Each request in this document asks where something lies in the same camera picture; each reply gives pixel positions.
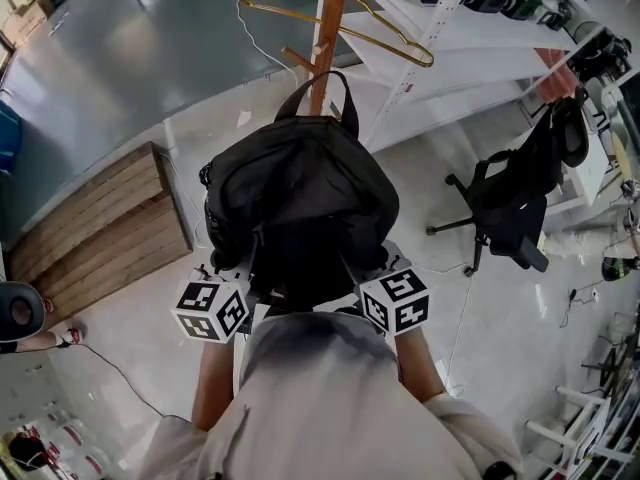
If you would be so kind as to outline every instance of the gray floor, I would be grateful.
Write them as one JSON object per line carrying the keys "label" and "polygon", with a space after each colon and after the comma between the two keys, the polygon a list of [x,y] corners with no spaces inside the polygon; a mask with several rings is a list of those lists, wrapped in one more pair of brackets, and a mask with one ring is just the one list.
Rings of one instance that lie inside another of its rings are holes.
{"label": "gray floor", "polygon": [[[317,0],[281,5],[315,14]],[[12,184],[0,180],[0,239],[17,231],[71,179],[164,118],[281,69],[252,46],[236,0],[68,0],[23,46],[2,98],[25,120]],[[64,24],[49,36],[66,12]],[[308,55],[313,25],[242,10],[273,56]],[[338,52],[345,52],[341,43]]]}
{"label": "gray floor", "polygon": [[[278,79],[260,80],[209,98],[172,119],[175,146],[170,155],[191,199],[203,198],[197,172],[204,162],[273,119],[274,110],[269,107],[285,92]],[[252,117],[238,126],[241,109],[251,110]],[[427,225],[469,216],[468,207],[444,178],[453,172],[468,183],[478,158],[503,149],[528,127],[512,103],[376,153],[400,197],[400,214],[389,238],[414,264],[446,271],[471,261],[472,226],[433,237],[425,234]],[[169,166],[167,170],[193,234],[199,216]],[[149,403],[164,414],[185,418],[191,414],[202,344],[184,338],[169,307],[179,282],[188,278],[194,266],[208,263],[211,244],[202,225],[196,242],[204,249],[196,248],[76,319],[87,329],[87,343],[118,365]],[[568,326],[560,328],[569,292],[601,279],[601,261],[600,254],[551,257],[543,274],[522,270],[485,249],[472,281],[460,268],[443,275],[427,274],[433,299],[423,330],[438,371],[448,379],[454,396],[473,403],[514,435],[524,453],[537,444],[524,423],[530,418],[547,423],[560,414],[556,385],[593,389],[597,372],[580,365],[602,358],[605,342],[597,336],[607,334],[613,313],[632,312],[637,304],[638,274],[632,272],[618,282],[599,284],[599,301],[574,305]],[[617,336],[609,337],[618,341]],[[236,340],[236,364],[243,348],[244,340]],[[136,478],[157,416],[142,405],[117,371],[87,350],[71,348],[50,355],[71,411],[100,431],[100,446],[114,463],[110,477]],[[526,464],[529,473],[537,471],[535,463]]]}

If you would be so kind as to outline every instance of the wooden pallet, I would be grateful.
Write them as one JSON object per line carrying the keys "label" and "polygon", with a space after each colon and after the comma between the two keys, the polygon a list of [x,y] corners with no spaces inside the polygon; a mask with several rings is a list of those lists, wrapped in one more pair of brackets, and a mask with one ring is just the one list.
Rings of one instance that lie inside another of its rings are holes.
{"label": "wooden pallet", "polygon": [[10,276],[53,300],[46,327],[160,267],[191,245],[151,143],[112,164],[14,247]]}

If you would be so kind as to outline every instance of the foot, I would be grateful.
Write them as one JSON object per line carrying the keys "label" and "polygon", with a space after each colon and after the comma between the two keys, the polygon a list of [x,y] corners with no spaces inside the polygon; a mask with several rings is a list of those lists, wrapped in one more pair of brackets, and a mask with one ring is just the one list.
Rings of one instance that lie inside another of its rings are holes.
{"label": "foot", "polygon": [[82,335],[82,331],[80,329],[71,328],[59,335],[59,338],[62,338],[62,343],[58,345],[58,348],[67,348],[71,345],[80,345],[83,341],[84,336]]}
{"label": "foot", "polygon": [[51,301],[51,299],[43,299],[42,303],[44,304],[44,311],[45,313],[47,313],[47,315],[53,313],[55,308],[53,307],[53,302]]}

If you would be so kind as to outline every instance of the chair base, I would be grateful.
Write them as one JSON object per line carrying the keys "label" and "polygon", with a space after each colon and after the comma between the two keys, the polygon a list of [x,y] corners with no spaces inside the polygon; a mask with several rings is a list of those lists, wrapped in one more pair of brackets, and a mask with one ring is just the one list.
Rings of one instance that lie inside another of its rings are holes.
{"label": "chair base", "polygon": [[[462,182],[456,177],[455,174],[449,174],[444,182],[447,185],[455,186],[460,192],[460,195],[467,200],[467,188],[462,184]],[[469,217],[468,219],[462,219],[457,222],[452,222],[450,224],[445,224],[443,226],[429,226],[426,229],[427,236],[433,236],[439,233],[440,231],[446,231],[448,229],[461,228],[464,226],[468,226],[469,224],[475,224],[473,217]],[[479,232],[476,229],[476,245],[473,254],[473,267],[469,266],[464,269],[464,275],[467,277],[473,276],[478,269],[480,268],[480,258],[482,257],[482,247],[485,245],[489,245],[487,243],[487,239],[483,233]]]}

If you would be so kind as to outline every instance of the gold hanger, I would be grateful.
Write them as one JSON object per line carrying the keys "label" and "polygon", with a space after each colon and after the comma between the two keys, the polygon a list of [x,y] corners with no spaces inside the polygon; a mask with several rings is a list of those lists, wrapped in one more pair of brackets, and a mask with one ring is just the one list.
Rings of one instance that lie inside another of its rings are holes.
{"label": "gold hanger", "polygon": [[[404,53],[403,51],[398,50],[397,48],[394,48],[391,45],[388,45],[387,43],[383,43],[382,41],[378,41],[377,39],[374,39],[373,37],[369,37],[367,35],[361,34],[360,32],[357,32],[355,30],[351,30],[349,28],[346,27],[340,27],[340,31],[344,32],[345,34],[349,34],[351,36],[355,36],[358,37],[364,41],[367,41],[371,44],[375,44],[376,46],[379,46],[380,48],[384,48],[385,50],[387,50],[388,52],[393,53],[394,55],[398,55],[399,57],[402,57],[403,59],[408,60],[409,62],[413,62],[414,64],[417,64],[420,67],[423,68],[430,68],[431,66],[433,66],[433,54],[427,50],[424,46],[414,42],[414,41],[409,41],[405,35],[394,25],[392,25],[391,23],[389,23],[387,20],[385,20],[382,16],[380,16],[379,14],[377,14],[375,11],[373,11],[365,1],[363,0],[355,0],[356,2],[358,2],[360,5],[362,5],[369,14],[371,14],[371,16],[373,16],[374,19],[376,19],[377,21],[379,21],[380,23],[382,23],[385,27],[387,27],[389,30],[391,30],[394,34],[396,34],[404,44],[406,44],[407,46],[412,46],[414,48],[417,48],[418,50],[420,50],[424,55],[426,55],[429,60],[427,62],[424,62],[420,59],[417,59],[415,57],[412,57],[411,55]],[[292,18],[296,18],[298,20],[303,20],[303,21],[310,21],[311,23],[322,23],[322,20],[320,18],[314,18],[313,16],[309,16],[307,14],[302,14],[296,11],[290,11],[288,9],[282,9],[280,7],[273,7],[271,5],[263,5],[263,4],[257,4],[255,2],[252,2],[251,0],[242,0],[242,3],[245,4],[248,7],[254,7],[256,9],[260,9],[263,11],[269,11],[269,12],[275,12],[277,14],[284,14],[285,16],[290,16]]]}

